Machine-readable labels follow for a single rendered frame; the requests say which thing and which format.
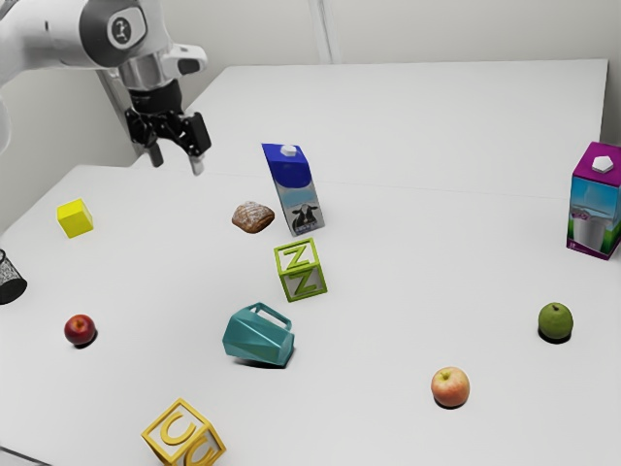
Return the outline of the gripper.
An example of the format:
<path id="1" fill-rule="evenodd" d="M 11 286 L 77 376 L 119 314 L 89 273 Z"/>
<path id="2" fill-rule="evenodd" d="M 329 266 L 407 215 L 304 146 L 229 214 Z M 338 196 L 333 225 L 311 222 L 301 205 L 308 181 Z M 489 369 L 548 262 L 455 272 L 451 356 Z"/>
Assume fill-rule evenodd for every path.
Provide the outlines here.
<path id="1" fill-rule="evenodd" d="M 178 81 L 156 89 L 130 90 L 131 107 L 125 111 L 130 138 L 144 147 L 154 168 L 164 163 L 159 138 L 173 141 L 188 155 L 194 176 L 204 171 L 205 152 L 212 146 L 211 137 L 200 113 L 186 116 L 181 106 Z"/>

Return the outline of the teal faceted mug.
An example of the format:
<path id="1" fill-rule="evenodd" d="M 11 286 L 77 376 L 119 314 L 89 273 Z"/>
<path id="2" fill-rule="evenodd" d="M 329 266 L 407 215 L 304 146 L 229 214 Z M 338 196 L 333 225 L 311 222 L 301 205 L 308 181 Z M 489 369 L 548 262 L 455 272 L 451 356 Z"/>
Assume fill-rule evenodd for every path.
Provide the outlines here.
<path id="1" fill-rule="evenodd" d="M 234 313 L 222 344 L 227 355 L 276 367 L 285 367 L 293 354 L 295 335 L 291 320 L 262 302 Z"/>

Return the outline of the brown bread roll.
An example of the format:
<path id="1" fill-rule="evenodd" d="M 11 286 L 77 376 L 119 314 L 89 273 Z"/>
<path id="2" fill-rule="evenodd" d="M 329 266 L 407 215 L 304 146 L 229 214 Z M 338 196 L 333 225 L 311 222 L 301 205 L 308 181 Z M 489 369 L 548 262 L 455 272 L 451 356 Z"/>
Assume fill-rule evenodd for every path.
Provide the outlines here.
<path id="1" fill-rule="evenodd" d="M 231 221 L 249 234 L 256 234 L 268 227 L 275 219 L 275 212 L 254 201 L 246 201 L 234 211 Z"/>

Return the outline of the plain yellow block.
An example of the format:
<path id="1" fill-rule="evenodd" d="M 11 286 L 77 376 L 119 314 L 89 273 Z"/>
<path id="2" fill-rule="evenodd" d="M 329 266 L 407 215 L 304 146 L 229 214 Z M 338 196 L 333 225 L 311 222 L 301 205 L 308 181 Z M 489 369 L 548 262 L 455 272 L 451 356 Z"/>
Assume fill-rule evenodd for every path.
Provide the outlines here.
<path id="1" fill-rule="evenodd" d="M 81 198 L 58 206 L 56 219 L 68 238 L 75 238 L 94 229 L 92 214 Z"/>

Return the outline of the blue milk carton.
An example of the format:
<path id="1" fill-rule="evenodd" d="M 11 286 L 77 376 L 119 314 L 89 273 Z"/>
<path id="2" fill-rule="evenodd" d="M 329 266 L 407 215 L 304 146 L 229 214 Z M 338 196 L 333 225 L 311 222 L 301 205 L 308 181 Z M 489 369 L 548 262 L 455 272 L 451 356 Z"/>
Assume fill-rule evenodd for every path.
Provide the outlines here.
<path id="1" fill-rule="evenodd" d="M 325 226 L 310 165 L 299 146 L 263 144 L 262 150 L 289 230 L 300 236 Z"/>

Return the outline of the green letter block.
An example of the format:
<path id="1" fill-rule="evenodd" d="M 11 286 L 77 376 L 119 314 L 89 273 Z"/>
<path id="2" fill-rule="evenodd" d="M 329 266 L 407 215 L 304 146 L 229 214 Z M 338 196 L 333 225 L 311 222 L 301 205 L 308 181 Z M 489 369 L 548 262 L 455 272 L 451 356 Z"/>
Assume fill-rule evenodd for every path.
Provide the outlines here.
<path id="1" fill-rule="evenodd" d="M 313 238 L 274 248 L 278 278 L 288 302 L 328 292 Z"/>

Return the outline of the dark red apple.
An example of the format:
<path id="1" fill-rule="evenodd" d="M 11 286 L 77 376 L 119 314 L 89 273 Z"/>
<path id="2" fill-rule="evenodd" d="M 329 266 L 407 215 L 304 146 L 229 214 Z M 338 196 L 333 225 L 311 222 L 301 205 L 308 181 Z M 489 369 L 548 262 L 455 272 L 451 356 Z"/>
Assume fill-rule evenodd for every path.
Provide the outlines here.
<path id="1" fill-rule="evenodd" d="M 64 324 L 65 338 L 74 346 L 87 345 L 96 335 L 93 319 L 87 315 L 71 316 Z"/>

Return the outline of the black mesh pen holder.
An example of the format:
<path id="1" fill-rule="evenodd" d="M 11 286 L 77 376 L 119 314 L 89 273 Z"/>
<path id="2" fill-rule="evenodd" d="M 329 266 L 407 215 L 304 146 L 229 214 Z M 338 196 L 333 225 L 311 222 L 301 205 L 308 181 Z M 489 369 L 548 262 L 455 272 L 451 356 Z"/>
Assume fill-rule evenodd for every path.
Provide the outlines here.
<path id="1" fill-rule="evenodd" d="M 0 305 L 15 301 L 26 288 L 26 279 L 13 265 L 6 252 L 0 249 Z"/>

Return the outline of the yellow letter block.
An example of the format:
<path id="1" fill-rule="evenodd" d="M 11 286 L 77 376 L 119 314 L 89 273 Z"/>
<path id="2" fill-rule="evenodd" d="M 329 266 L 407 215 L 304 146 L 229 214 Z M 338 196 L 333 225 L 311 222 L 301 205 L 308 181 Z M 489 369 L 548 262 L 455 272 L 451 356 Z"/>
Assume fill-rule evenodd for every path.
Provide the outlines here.
<path id="1" fill-rule="evenodd" d="M 141 436 L 163 466 L 214 466 L 226 452 L 212 423 L 182 398 Z"/>

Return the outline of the red yellow apple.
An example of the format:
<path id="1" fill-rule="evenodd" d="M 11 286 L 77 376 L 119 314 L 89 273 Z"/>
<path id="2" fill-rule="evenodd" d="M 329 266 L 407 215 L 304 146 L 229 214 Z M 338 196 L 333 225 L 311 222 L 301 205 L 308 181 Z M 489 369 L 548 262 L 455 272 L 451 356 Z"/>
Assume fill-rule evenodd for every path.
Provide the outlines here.
<path id="1" fill-rule="evenodd" d="M 465 404 L 470 396 L 470 380 L 460 368 L 443 367 L 432 377 L 431 391 L 435 401 L 441 406 L 459 407 Z"/>

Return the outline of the green apple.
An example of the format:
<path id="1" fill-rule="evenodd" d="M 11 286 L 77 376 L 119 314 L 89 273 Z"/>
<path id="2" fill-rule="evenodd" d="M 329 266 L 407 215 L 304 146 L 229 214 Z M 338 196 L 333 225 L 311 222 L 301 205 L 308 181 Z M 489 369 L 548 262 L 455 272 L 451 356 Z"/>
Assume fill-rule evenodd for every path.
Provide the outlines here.
<path id="1" fill-rule="evenodd" d="M 539 332 L 550 340 L 568 338 L 573 330 L 573 317 L 570 309 L 558 302 L 541 308 L 538 317 Z"/>

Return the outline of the purple milk carton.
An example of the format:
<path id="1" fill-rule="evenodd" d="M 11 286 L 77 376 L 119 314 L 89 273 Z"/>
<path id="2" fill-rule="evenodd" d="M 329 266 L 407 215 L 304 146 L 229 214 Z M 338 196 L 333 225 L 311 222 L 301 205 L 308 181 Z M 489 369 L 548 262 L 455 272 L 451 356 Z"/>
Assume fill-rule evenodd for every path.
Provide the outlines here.
<path id="1" fill-rule="evenodd" d="M 572 172 L 566 246 L 608 260 L 621 244 L 621 147 L 591 143 Z"/>

